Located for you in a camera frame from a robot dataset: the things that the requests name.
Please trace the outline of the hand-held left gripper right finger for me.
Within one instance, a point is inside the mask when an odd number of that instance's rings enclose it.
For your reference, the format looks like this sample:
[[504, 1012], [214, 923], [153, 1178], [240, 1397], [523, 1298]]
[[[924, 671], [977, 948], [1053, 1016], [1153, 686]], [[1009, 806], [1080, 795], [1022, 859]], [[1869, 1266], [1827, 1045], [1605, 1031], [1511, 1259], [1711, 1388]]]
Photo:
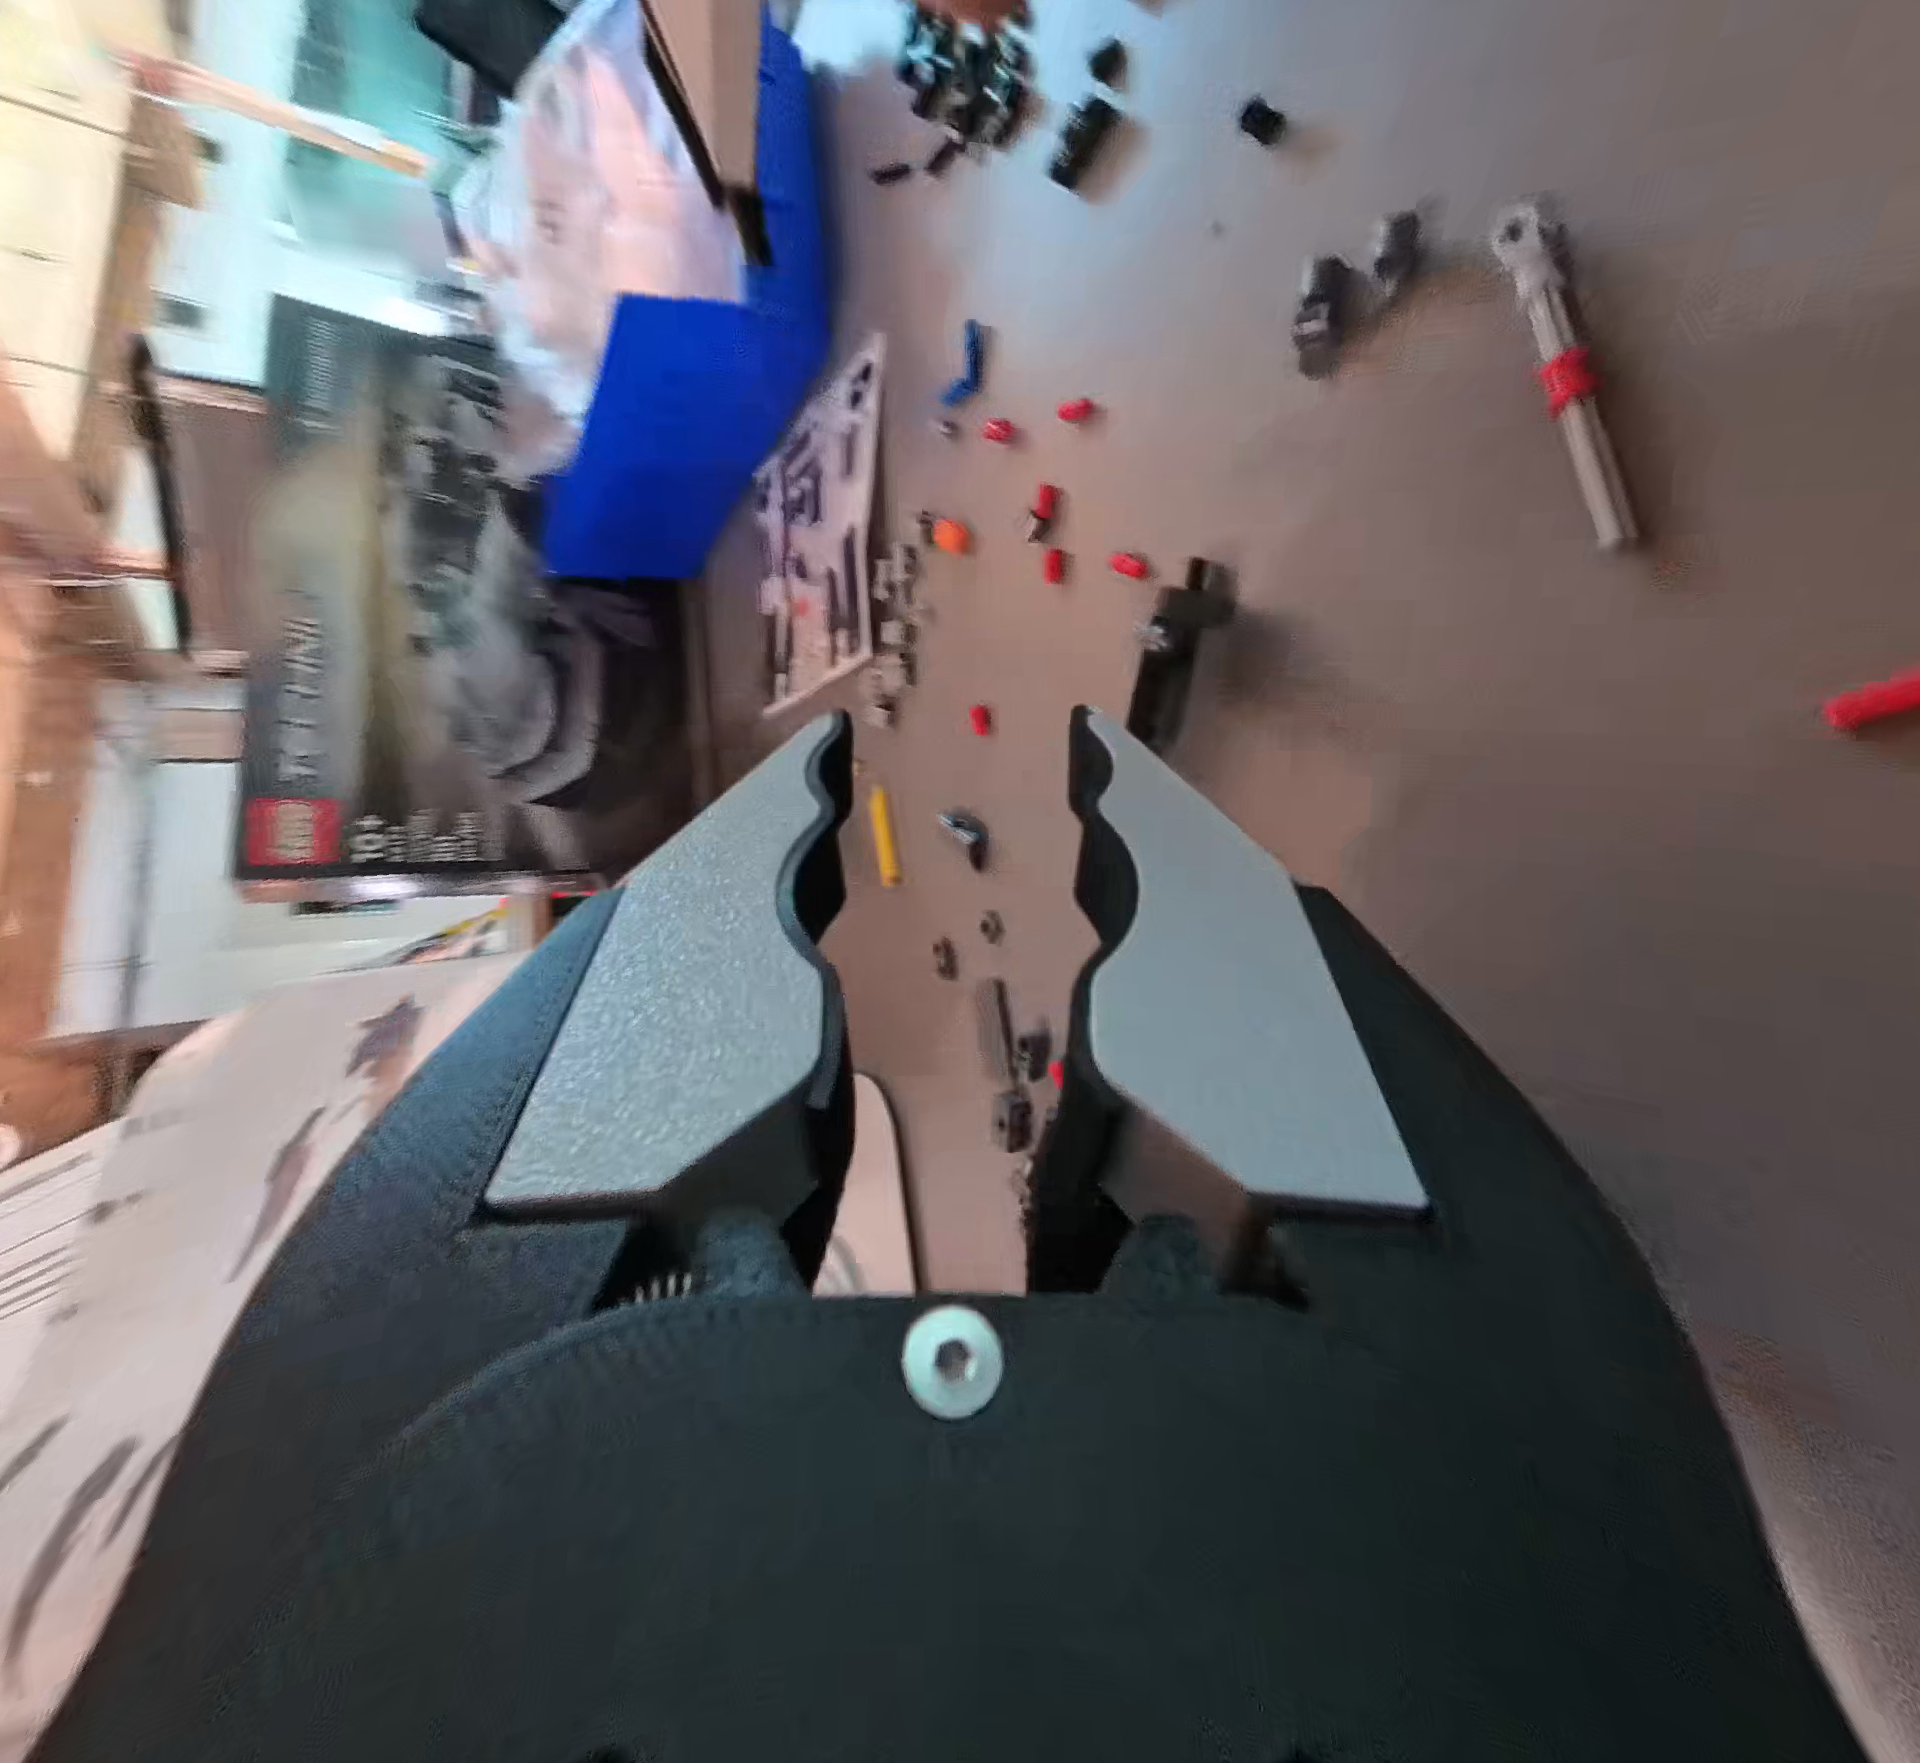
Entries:
[[1097, 1187], [1252, 1254], [1277, 1218], [1420, 1221], [1432, 1198], [1306, 898], [1279, 859], [1128, 736], [1070, 724], [1097, 954], [1075, 1073], [1114, 1118]]

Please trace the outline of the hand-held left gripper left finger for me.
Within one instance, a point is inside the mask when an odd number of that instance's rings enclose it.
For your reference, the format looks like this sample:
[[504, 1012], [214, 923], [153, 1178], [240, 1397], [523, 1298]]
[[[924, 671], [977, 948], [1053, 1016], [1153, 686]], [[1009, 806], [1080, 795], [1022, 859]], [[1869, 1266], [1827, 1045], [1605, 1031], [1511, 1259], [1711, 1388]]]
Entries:
[[729, 1213], [821, 1261], [851, 1163], [851, 1047], [821, 938], [845, 906], [851, 718], [819, 716], [619, 887], [486, 1188], [510, 1221]]

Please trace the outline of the dark grey tapered lego panel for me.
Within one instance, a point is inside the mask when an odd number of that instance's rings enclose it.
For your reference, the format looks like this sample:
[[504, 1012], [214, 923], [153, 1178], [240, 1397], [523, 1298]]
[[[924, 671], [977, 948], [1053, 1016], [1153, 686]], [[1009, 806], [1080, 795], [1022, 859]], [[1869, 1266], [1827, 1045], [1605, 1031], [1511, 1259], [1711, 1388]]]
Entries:
[[1236, 618], [1236, 579], [1212, 558], [1189, 558], [1180, 586], [1161, 588], [1139, 623], [1139, 671], [1127, 731], [1153, 754], [1169, 754], [1181, 736], [1201, 643]]

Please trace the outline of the lego instruction booklet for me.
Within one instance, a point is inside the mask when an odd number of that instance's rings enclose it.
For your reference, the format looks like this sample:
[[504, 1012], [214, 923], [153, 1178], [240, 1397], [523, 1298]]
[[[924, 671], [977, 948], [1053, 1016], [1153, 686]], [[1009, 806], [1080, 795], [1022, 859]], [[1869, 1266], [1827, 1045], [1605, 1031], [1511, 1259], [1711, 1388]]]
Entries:
[[120, 1118], [4, 1163], [4, 1759], [26, 1755], [106, 1626], [264, 1266], [514, 967], [283, 986], [165, 1051]]

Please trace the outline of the dark grey lego panel piece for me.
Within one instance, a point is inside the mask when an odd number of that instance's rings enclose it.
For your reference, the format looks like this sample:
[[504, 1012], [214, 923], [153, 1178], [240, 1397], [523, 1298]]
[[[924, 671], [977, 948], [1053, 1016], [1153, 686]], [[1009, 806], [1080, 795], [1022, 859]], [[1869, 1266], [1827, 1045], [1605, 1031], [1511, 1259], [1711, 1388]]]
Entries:
[[1310, 257], [1288, 324], [1295, 367], [1329, 382], [1357, 332], [1378, 324], [1420, 281], [1427, 220], [1417, 206], [1383, 213], [1363, 263], [1338, 255]]

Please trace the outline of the long grey lego axle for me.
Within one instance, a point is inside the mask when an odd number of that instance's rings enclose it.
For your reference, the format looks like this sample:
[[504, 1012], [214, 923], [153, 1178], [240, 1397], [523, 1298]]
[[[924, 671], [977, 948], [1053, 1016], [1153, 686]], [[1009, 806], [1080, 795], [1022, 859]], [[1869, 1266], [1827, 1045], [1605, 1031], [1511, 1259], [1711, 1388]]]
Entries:
[[[1562, 346], [1570, 346], [1575, 340], [1593, 351], [1593, 340], [1589, 340], [1589, 332], [1587, 332], [1587, 322], [1584, 322], [1584, 311], [1579, 311], [1579, 299], [1572, 291], [1572, 259], [1570, 259], [1565, 287], [1551, 291], [1532, 306], [1518, 306], [1518, 314], [1523, 314], [1527, 332], [1532, 337], [1532, 372], [1547, 357], [1560, 354]], [[1562, 437], [1570, 461], [1572, 461], [1572, 479], [1575, 479], [1584, 506], [1589, 513], [1596, 547], [1605, 555], [1630, 552], [1633, 544], [1640, 544], [1640, 521], [1635, 521], [1635, 510], [1633, 510], [1623, 471], [1620, 471], [1620, 454], [1617, 454], [1617, 445], [1611, 437], [1601, 393], [1587, 406], [1572, 406], [1552, 425]]]

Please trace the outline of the light grey lego connector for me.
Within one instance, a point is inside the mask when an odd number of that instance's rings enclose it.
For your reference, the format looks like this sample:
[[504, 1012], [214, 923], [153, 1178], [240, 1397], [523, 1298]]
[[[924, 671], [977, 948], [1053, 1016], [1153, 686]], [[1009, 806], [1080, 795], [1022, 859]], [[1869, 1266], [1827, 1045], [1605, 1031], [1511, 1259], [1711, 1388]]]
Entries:
[[1547, 202], [1527, 196], [1503, 206], [1492, 220], [1488, 248], [1518, 306], [1532, 306], [1570, 276], [1565, 230]]

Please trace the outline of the scattered black lego pieces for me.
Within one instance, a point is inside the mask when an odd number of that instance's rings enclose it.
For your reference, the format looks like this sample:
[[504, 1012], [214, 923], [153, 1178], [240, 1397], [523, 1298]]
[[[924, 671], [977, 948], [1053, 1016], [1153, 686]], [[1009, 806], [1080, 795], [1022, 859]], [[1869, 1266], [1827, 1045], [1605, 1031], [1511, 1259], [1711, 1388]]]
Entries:
[[[917, 120], [940, 130], [940, 147], [924, 173], [944, 173], [971, 151], [1009, 147], [1033, 107], [1033, 9], [1013, 0], [993, 18], [961, 18], [942, 8], [915, 5], [895, 78], [910, 94]], [[1103, 161], [1103, 151], [1121, 124], [1114, 91], [1127, 78], [1128, 51], [1121, 41], [1103, 41], [1090, 57], [1092, 91], [1070, 107], [1053, 151], [1050, 183], [1080, 195]]]

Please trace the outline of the lego set box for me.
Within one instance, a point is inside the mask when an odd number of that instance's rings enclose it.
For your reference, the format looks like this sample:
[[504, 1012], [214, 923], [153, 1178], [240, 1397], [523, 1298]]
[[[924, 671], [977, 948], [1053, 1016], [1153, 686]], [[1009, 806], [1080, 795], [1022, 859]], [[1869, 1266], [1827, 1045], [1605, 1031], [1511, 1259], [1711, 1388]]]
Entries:
[[694, 816], [677, 588], [545, 568], [486, 340], [277, 296], [260, 393], [233, 880], [624, 879]]

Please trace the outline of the lego sticker sheet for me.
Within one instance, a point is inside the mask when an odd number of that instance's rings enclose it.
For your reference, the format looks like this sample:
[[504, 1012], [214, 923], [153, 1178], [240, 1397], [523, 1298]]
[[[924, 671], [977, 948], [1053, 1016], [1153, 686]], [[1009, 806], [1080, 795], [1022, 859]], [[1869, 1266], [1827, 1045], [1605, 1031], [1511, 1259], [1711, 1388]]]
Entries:
[[886, 335], [867, 335], [756, 471], [765, 718], [875, 658], [872, 506], [886, 354]]

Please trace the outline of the scattered small red lego bushes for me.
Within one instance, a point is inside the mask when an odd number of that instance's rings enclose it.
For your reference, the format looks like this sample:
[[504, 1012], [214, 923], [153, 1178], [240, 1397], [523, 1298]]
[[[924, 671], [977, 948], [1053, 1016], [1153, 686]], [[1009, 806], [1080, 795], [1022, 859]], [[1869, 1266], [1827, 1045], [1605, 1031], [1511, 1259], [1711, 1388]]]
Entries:
[[1100, 680], [1160, 571], [1139, 547], [1103, 547], [1085, 521], [1075, 461], [1092, 454], [1100, 406], [1070, 397], [1040, 419], [989, 404], [966, 420], [959, 506], [966, 544], [944, 618], [944, 665], [967, 745], [1009, 745], [1033, 706]]

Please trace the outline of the clear plastic bag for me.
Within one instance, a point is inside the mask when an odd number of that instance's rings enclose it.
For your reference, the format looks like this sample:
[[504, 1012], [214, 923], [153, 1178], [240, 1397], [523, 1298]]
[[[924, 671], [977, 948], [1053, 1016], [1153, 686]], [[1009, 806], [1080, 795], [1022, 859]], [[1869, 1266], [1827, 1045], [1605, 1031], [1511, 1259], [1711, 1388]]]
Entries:
[[523, 475], [572, 464], [620, 296], [747, 291], [738, 230], [646, 62], [637, 0], [581, 0], [453, 188]]

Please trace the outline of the cluster of dark grey pieces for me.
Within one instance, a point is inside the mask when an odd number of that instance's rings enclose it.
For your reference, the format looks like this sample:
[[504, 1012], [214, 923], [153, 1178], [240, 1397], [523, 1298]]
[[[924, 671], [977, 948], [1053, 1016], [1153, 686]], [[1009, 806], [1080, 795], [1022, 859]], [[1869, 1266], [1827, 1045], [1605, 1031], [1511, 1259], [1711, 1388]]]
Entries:
[[1057, 1051], [1057, 1035], [1050, 1024], [1014, 1031], [1014, 1042], [1019, 1042], [1022, 1081], [1014, 1087], [995, 1087], [993, 1143], [1000, 1151], [1024, 1154], [1036, 1148], [1036, 1143], [1043, 1135], [1050, 1102], [1059, 1100], [1044, 1077], [1044, 1065], [1059, 1051]]

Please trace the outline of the white metal stand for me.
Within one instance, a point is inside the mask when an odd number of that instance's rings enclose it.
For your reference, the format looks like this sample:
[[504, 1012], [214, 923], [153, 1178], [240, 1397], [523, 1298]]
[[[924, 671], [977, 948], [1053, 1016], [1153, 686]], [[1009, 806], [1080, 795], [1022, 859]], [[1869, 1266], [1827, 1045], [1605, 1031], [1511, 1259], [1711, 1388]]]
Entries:
[[858, 1073], [851, 1163], [814, 1294], [917, 1294], [922, 1259], [902, 1133], [877, 1077]]

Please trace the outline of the pile of light grey connectors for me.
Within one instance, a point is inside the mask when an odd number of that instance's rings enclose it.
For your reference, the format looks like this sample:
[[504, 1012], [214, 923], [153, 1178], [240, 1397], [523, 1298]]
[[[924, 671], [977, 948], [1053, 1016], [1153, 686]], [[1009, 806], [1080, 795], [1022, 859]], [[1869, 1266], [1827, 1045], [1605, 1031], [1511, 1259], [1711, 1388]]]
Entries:
[[872, 568], [872, 653], [858, 673], [865, 722], [891, 731], [922, 680], [922, 552], [895, 541]]

